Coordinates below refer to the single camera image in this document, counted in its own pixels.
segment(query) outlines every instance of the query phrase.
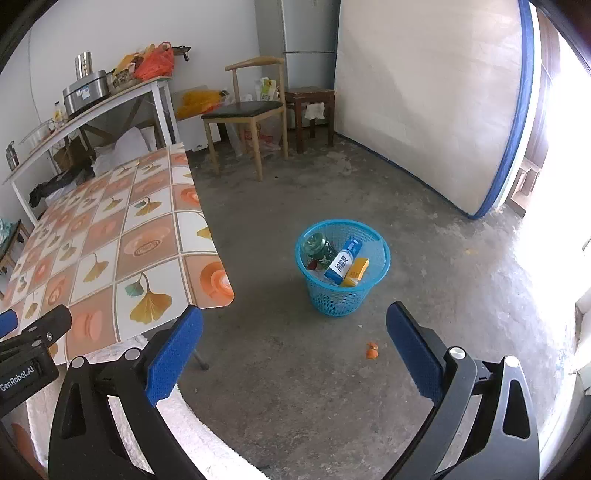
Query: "patterned tablecloth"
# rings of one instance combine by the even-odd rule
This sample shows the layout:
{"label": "patterned tablecloth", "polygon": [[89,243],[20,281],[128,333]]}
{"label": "patterned tablecloth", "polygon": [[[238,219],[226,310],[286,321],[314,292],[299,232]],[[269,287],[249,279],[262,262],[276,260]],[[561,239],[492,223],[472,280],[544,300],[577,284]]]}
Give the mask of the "patterned tablecloth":
{"label": "patterned tablecloth", "polygon": [[132,160],[55,202],[31,234],[4,299],[18,329],[63,303],[72,328],[57,364],[234,293],[195,191],[182,144]]}

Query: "basket rim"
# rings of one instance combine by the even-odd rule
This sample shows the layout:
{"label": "basket rim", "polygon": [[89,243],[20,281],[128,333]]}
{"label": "basket rim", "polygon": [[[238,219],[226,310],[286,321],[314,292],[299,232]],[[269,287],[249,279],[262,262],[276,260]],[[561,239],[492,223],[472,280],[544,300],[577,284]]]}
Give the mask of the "basket rim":
{"label": "basket rim", "polygon": [[[303,244],[304,240],[306,238],[308,238],[308,236],[311,234],[311,232],[313,230],[318,230],[319,228],[327,226],[327,225],[334,225],[335,223],[348,223],[350,225],[355,225],[358,227],[366,228],[367,230],[371,231],[375,236],[377,236],[379,240],[381,240],[382,245],[384,246],[384,256],[386,258],[386,261],[384,263],[384,267],[383,267],[382,271],[379,273],[379,275],[376,277],[376,279],[373,280],[373,282],[371,282],[369,284],[357,285],[356,287],[339,287],[339,286],[331,285],[329,283],[325,283],[321,280],[318,280],[318,278],[311,275],[308,272],[308,269],[304,266],[304,264],[300,258],[300,249],[301,249],[301,245]],[[310,280],[312,283],[314,283],[320,287],[324,287],[327,290],[335,291],[338,293],[354,293],[354,292],[359,292],[359,291],[363,291],[363,290],[369,290],[370,288],[376,286],[380,281],[382,281],[382,279],[386,276],[386,273],[388,273],[388,270],[390,269],[390,248],[389,248],[388,244],[386,243],[386,240],[384,240],[384,237],[382,237],[379,233],[377,233],[376,230],[374,230],[373,228],[371,228],[370,226],[368,226],[364,223],[357,222],[355,220],[347,220],[345,218],[323,220],[322,222],[315,223],[311,227],[308,227],[306,229],[306,231],[304,231],[304,233],[302,233],[300,235],[297,242],[295,243],[294,256],[295,256],[295,263],[297,264],[300,271],[304,274],[306,279]]]}

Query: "white fur rug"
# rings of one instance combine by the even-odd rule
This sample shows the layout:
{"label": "white fur rug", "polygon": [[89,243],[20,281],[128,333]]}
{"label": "white fur rug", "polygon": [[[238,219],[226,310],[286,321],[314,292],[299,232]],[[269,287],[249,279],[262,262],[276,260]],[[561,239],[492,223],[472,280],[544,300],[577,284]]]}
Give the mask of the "white fur rug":
{"label": "white fur rug", "polygon": [[[143,349],[147,343],[143,336],[137,336],[86,355],[86,358],[90,363],[112,361],[118,359],[127,349],[132,347]],[[29,398],[25,403],[26,419],[22,418],[25,415],[24,411],[13,412],[15,414],[14,418],[18,418],[19,424],[30,431],[35,454],[46,469],[51,422],[66,374],[65,365],[60,365],[58,368],[60,368],[59,378]],[[119,398],[110,397],[109,404],[119,434],[133,464],[151,472],[150,466],[131,432]],[[264,474],[234,452],[199,421],[183,400],[178,386],[175,385],[170,396],[160,400],[156,406],[181,447],[208,480],[267,479]]]}

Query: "yellow box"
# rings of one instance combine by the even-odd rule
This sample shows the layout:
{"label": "yellow box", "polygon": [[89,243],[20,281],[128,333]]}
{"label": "yellow box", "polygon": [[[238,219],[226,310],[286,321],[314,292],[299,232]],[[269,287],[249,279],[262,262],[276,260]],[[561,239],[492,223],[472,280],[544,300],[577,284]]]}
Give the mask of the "yellow box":
{"label": "yellow box", "polygon": [[361,277],[363,277],[363,274],[365,273],[365,270],[367,269],[368,265],[369,259],[367,258],[355,259],[353,265],[351,265],[351,268],[347,272],[347,275],[340,286],[356,287],[357,283],[359,283],[359,280],[361,280]]}

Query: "blue gripper pad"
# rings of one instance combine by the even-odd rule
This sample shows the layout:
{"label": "blue gripper pad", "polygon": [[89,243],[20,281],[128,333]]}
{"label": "blue gripper pad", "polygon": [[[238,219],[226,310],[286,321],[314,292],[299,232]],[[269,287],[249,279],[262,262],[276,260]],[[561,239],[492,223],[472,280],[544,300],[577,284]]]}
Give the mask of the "blue gripper pad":
{"label": "blue gripper pad", "polygon": [[433,403],[443,398],[443,368],[425,343],[413,321],[395,303],[386,313],[386,327],[418,392]]}
{"label": "blue gripper pad", "polygon": [[189,305],[178,318],[173,332],[148,367],[146,395],[155,406],[158,400],[168,398],[184,366],[191,357],[203,333],[201,310]]}
{"label": "blue gripper pad", "polygon": [[0,313],[0,338],[8,335],[18,326],[18,317],[13,310]]}

